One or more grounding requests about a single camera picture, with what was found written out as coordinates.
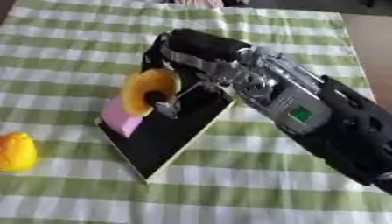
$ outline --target yellow lemon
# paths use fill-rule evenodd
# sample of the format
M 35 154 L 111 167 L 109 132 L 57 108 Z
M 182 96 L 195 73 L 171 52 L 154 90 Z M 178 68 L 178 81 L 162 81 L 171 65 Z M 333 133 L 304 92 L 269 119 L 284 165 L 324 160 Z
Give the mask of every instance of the yellow lemon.
M 37 161 L 37 149 L 32 138 L 24 132 L 0 136 L 0 171 L 21 172 Z

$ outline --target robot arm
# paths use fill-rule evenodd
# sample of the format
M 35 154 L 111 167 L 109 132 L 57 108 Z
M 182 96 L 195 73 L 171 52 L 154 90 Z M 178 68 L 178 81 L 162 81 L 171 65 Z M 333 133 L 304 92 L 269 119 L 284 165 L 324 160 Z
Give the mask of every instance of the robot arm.
M 392 115 L 350 87 L 318 77 L 281 53 L 190 29 L 159 35 L 143 56 L 143 70 L 167 64 L 195 79 L 178 98 L 194 85 L 211 91 L 232 86 L 314 156 L 365 186 L 392 193 Z M 161 111 L 171 117 L 180 110 L 178 99 L 165 105 Z

